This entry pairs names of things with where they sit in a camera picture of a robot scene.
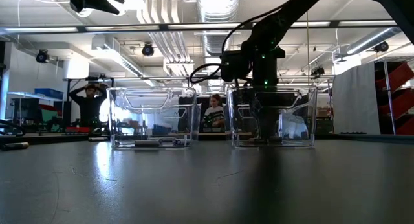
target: black cable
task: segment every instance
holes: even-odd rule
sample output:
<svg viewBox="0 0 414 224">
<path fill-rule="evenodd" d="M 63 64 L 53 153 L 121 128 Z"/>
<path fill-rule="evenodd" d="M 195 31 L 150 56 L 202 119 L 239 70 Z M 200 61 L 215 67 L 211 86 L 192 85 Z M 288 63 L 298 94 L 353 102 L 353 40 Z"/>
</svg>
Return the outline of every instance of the black cable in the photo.
<svg viewBox="0 0 414 224">
<path fill-rule="evenodd" d="M 193 80 L 193 77 L 194 77 L 194 75 L 197 73 L 197 72 L 199 72 L 200 70 L 202 70 L 203 68 L 206 68 L 206 67 L 209 67 L 209 66 L 218 66 L 218 68 L 213 72 L 213 73 L 211 73 L 210 75 L 208 75 L 208 76 L 205 76 L 204 78 L 200 78 L 200 79 L 198 79 L 198 80 L 196 80 L 196 81 L 194 81 Z M 220 63 L 207 63 L 207 64 L 204 64 L 204 65 L 201 65 L 201 66 L 199 66 L 198 68 L 196 68 L 191 74 L 190 74 L 190 82 L 191 83 L 193 83 L 193 84 L 197 84 L 197 83 L 200 83 L 200 82 L 203 82 L 203 81 L 205 81 L 205 80 L 208 80 L 208 79 L 211 79 L 211 78 L 213 78 L 213 76 L 215 76 L 219 71 L 220 71 L 220 69 L 221 69 L 221 67 L 222 66 L 225 66 L 225 65 L 222 65 L 222 64 L 220 64 Z"/>
<path fill-rule="evenodd" d="M 24 135 L 26 135 L 26 130 L 24 128 L 22 128 L 21 126 L 18 126 L 17 124 L 13 124 L 9 121 L 5 121 L 5 120 L 0 120 L 0 124 L 4 124 L 13 128 L 16 128 L 18 130 L 20 130 L 21 133 L 16 134 L 16 137 L 22 137 Z"/>
<path fill-rule="evenodd" d="M 236 30 L 239 30 L 242 26 L 244 26 L 245 24 L 247 24 L 247 23 L 249 23 L 249 22 L 251 22 L 251 21 L 254 21 L 254 20 L 259 19 L 259 18 L 261 18 L 261 17 L 265 17 L 265 16 L 267 16 L 267 15 L 269 15 L 269 14 L 273 13 L 273 12 L 276 12 L 276 11 L 280 10 L 281 8 L 283 8 L 284 6 L 286 6 L 286 5 L 287 5 L 287 3 L 289 3 L 290 1 L 291 1 L 291 0 L 288 0 L 287 2 L 283 3 L 282 5 L 279 5 L 279 6 L 278 6 L 278 7 L 276 7 L 276 8 L 273 8 L 272 10 L 269 10 L 268 12 L 265 12 L 265 13 L 263 13 L 263 14 L 259 14 L 259 15 L 258 15 L 258 16 L 256 16 L 256 17 L 252 17 L 252 18 L 247 19 L 246 21 L 244 21 L 244 22 L 242 22 L 242 23 L 238 24 L 238 26 L 236 26 L 235 28 L 233 28 L 233 30 L 231 30 L 231 31 L 228 33 L 228 35 L 226 36 L 226 38 L 224 39 L 224 41 L 223 41 L 223 45 L 222 45 L 222 47 L 221 47 L 221 54 L 222 54 L 222 53 L 224 53 L 224 48 L 226 47 L 226 42 L 227 42 L 228 38 L 230 38 L 230 36 L 232 36 L 232 34 L 233 34 Z"/>
</svg>

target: woman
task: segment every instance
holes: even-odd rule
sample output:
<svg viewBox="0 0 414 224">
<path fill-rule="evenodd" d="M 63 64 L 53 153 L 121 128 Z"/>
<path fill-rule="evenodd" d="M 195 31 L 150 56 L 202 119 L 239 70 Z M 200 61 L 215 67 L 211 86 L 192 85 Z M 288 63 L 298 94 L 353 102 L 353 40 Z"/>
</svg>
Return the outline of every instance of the woman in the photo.
<svg viewBox="0 0 414 224">
<path fill-rule="evenodd" d="M 210 97 L 210 107 L 204 114 L 204 119 L 210 117 L 213 120 L 213 127 L 224 127 L 224 109 L 221 104 L 221 97 L 219 94 Z"/>
</svg>

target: white wall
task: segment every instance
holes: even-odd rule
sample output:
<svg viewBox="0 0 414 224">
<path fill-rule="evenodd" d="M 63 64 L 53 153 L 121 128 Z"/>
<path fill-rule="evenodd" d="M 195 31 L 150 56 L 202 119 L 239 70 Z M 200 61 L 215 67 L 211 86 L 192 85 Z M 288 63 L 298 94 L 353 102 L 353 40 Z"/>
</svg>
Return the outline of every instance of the white wall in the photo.
<svg viewBox="0 0 414 224">
<path fill-rule="evenodd" d="M 16 49 L 13 43 L 7 43 L 10 56 L 5 58 L 8 73 L 8 92 L 24 91 L 33 93 L 34 88 L 51 88 L 64 92 L 66 97 L 67 84 L 63 79 L 63 69 L 54 64 L 40 64 L 35 57 Z M 16 96 L 7 95 L 5 118 L 12 116 L 10 99 Z"/>
</svg>

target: dark gray table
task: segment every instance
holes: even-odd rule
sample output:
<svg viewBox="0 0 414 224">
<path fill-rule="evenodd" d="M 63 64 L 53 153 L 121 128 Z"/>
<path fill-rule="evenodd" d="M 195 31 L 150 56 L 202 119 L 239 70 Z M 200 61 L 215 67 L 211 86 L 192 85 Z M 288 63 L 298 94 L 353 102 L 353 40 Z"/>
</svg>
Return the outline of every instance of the dark gray table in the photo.
<svg viewBox="0 0 414 224">
<path fill-rule="evenodd" d="M 414 147 L 0 152 L 0 223 L 414 223 Z"/>
</svg>

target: shelf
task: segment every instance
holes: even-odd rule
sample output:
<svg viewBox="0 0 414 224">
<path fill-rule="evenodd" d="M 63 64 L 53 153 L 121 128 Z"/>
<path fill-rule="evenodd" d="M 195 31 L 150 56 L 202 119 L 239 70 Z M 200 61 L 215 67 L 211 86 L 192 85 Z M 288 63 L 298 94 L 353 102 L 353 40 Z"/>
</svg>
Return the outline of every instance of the shelf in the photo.
<svg viewBox="0 0 414 224">
<path fill-rule="evenodd" d="M 45 95 L 32 94 L 32 93 L 28 93 L 28 92 L 11 91 L 11 92 L 7 92 L 7 94 L 8 95 L 23 96 L 24 98 L 38 98 L 40 100 L 48 100 L 48 101 L 63 101 L 63 100 L 58 99 L 58 98 L 52 98 L 52 97 L 47 97 Z"/>
</svg>

